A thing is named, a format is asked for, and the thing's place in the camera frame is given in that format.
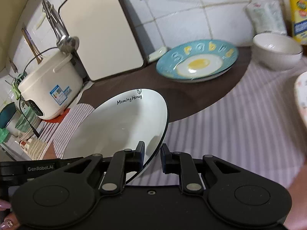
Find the right hand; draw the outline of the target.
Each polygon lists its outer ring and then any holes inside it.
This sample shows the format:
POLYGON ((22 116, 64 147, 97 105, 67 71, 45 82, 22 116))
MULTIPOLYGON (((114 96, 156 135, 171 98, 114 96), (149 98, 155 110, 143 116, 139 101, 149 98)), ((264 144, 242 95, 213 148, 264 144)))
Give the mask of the right hand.
POLYGON ((288 214, 284 226, 288 229, 306 229, 307 205, 306 205, 306 162, 288 189, 292 197, 292 208, 288 214))

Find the left hand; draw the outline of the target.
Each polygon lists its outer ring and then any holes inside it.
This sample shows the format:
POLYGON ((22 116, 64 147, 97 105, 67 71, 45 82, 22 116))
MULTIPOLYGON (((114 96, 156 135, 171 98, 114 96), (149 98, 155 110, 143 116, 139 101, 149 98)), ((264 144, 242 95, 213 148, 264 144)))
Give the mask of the left hand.
POLYGON ((19 226, 10 202, 1 199, 1 229, 16 230, 19 226))

